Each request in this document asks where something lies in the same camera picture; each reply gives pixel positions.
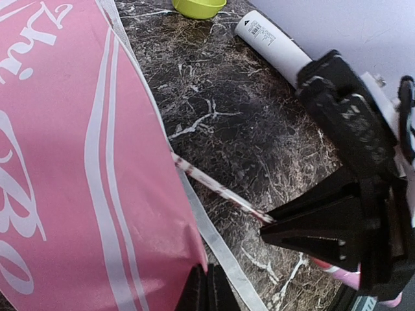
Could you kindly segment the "white shuttlecock tube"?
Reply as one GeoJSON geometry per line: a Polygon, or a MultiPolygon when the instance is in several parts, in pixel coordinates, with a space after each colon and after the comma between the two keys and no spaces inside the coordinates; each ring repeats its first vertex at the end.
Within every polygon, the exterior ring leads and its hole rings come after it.
{"type": "Polygon", "coordinates": [[[275,24],[256,10],[238,22],[235,33],[296,87],[297,75],[311,58],[275,24]]]}

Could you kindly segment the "green plastic bowl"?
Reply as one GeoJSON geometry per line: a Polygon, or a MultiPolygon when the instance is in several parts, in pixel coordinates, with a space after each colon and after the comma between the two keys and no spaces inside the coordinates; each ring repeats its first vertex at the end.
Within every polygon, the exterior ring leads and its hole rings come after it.
{"type": "Polygon", "coordinates": [[[172,0],[181,15],[191,19],[210,19],[227,4],[227,0],[172,0]]]}

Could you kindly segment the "pink racket bag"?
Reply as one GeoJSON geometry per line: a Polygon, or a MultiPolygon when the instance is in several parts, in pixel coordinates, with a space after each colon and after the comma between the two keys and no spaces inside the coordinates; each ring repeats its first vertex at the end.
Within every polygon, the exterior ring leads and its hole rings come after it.
{"type": "Polygon", "coordinates": [[[2,1],[1,297],[175,310],[222,266],[195,198],[115,3],[2,1]]]}

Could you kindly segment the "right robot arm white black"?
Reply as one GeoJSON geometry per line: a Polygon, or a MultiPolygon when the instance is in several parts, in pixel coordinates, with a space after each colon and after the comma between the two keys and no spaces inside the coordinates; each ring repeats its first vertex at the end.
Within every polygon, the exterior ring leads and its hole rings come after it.
{"type": "Polygon", "coordinates": [[[360,293],[395,299],[414,275],[414,79],[393,104],[338,51],[307,64],[297,96],[342,166],[269,212],[268,244],[357,272],[360,293]]]}

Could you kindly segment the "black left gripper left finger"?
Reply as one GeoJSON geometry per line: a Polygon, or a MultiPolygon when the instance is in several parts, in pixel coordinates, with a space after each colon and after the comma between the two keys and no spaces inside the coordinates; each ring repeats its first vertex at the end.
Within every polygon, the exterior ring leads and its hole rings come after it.
{"type": "Polygon", "coordinates": [[[194,266],[176,305],[175,311],[205,311],[208,309],[208,279],[202,265],[194,266]]]}

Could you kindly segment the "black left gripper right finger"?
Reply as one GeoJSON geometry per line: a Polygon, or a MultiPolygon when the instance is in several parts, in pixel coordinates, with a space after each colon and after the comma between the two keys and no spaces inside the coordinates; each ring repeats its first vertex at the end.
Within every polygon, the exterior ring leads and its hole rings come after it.
{"type": "Polygon", "coordinates": [[[220,265],[210,264],[208,266],[207,305],[210,311],[240,311],[226,274],[220,265]]]}

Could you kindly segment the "pink racket top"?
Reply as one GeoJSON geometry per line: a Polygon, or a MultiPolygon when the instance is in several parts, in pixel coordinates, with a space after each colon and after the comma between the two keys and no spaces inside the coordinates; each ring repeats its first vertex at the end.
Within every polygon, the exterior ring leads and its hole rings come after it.
{"type": "MultiPolygon", "coordinates": [[[[247,212],[254,217],[258,218],[260,221],[268,224],[272,222],[272,218],[267,216],[264,212],[254,209],[252,204],[232,192],[225,186],[221,185],[218,181],[214,180],[198,168],[191,165],[189,162],[176,155],[172,154],[174,164],[184,173],[197,180],[213,192],[217,193],[219,196],[223,197],[225,200],[232,202],[236,207],[240,208],[244,212],[247,212]]],[[[215,226],[207,216],[204,207],[200,203],[198,198],[195,198],[195,207],[196,215],[199,217],[202,223],[202,236],[207,238],[207,244],[214,252],[218,261],[222,264],[225,274],[227,275],[229,281],[235,288],[236,292],[239,294],[239,297],[243,300],[244,304],[248,307],[249,310],[266,310],[267,307],[257,294],[256,290],[252,286],[252,283],[248,280],[247,276],[242,271],[239,263],[232,255],[229,247],[224,242],[221,235],[216,230],[215,226]]],[[[314,258],[313,261],[317,266],[322,269],[324,272],[332,275],[333,278],[341,281],[344,285],[356,290],[359,287],[359,282],[361,281],[361,273],[350,272],[334,266],[322,260],[314,258]]]]}

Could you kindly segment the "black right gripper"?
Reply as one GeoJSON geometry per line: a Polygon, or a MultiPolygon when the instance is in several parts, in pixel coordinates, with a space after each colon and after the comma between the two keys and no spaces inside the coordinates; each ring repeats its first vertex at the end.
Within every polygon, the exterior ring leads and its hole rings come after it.
{"type": "Polygon", "coordinates": [[[260,229],[261,238],[358,272],[361,292],[401,292],[414,275],[408,182],[375,174],[353,181],[319,183],[269,212],[275,222],[260,229]]]}

